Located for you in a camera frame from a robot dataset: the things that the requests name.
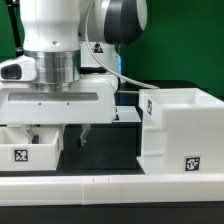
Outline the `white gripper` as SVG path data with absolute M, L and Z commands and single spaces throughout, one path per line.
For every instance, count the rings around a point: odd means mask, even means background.
M 77 146 L 83 147 L 94 123 L 111 123 L 116 118 L 114 94 L 118 80 L 109 74 L 87 74 L 66 92 L 40 92 L 34 83 L 37 69 L 26 56 L 0 63 L 1 125 L 83 124 Z M 30 126 L 24 134 L 29 144 L 39 136 Z

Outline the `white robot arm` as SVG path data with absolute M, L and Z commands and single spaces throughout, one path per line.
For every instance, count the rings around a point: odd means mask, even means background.
M 147 24 L 146 0 L 20 0 L 23 54 L 0 63 L 0 125 L 24 139 L 68 124 L 111 123 L 118 74 L 92 47 L 130 45 Z

